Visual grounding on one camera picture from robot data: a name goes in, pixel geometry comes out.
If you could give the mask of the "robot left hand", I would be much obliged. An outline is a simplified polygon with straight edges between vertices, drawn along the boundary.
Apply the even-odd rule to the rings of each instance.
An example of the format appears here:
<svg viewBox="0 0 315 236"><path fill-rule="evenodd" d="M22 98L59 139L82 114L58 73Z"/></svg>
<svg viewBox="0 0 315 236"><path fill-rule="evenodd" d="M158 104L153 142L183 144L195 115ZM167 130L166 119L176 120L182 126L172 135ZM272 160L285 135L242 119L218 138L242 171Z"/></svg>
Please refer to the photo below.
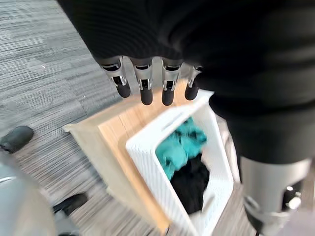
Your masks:
<svg viewBox="0 0 315 236"><path fill-rule="evenodd" d="M225 119L244 209L264 236L300 206L315 154L315 3L312 0L61 0L103 68L127 56L201 67L194 88Z"/></svg>

